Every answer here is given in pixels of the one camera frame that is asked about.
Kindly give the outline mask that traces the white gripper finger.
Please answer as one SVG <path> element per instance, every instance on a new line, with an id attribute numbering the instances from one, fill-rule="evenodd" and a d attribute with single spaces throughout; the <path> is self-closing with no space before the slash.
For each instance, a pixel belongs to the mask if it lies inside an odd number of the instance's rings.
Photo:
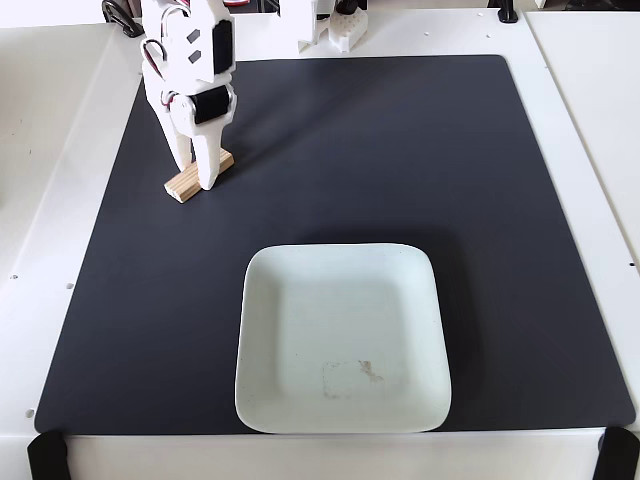
<path id="1" fill-rule="evenodd" d="M 228 118 L 221 116 L 193 127 L 191 139 L 203 190 L 210 190 L 220 173 L 221 141 L 227 124 Z"/>
<path id="2" fill-rule="evenodd" d="M 177 167 L 179 169 L 186 169 L 193 162 L 191 139 L 178 132 L 168 109 L 164 107 L 160 108 L 158 120 Z"/>

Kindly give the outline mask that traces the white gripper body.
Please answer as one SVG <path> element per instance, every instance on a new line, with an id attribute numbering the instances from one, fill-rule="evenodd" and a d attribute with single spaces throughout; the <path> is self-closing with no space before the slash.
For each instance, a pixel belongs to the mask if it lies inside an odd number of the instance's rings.
<path id="1" fill-rule="evenodd" d="M 146 97 L 164 130 L 216 131 L 233 120 L 237 97 L 230 84 L 187 95 L 166 85 L 147 62 L 142 62 Z"/>

